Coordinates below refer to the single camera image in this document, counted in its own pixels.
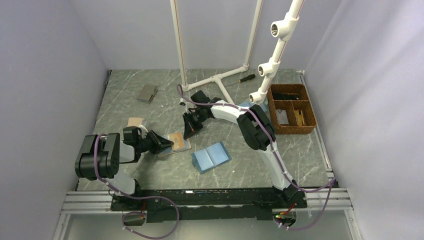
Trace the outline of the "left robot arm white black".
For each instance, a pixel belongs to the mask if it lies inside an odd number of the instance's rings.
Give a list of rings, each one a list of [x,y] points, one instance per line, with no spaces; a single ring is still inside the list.
[[[124,196],[129,209],[137,210],[144,203],[140,184],[120,166],[137,163],[145,152],[159,154],[173,145],[153,130],[137,126],[125,127],[123,140],[118,132],[86,135],[75,160],[75,173],[79,178],[102,182],[116,196]]]

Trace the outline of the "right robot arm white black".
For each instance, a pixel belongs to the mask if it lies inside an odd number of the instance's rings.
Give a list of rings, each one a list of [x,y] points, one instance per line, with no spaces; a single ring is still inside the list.
[[[184,134],[188,139],[203,128],[208,119],[221,119],[238,125],[245,143],[258,152],[271,177],[276,203],[287,208],[299,192],[297,184],[279,153],[275,129],[260,106],[243,107],[224,100],[215,103],[198,103],[183,115]]]

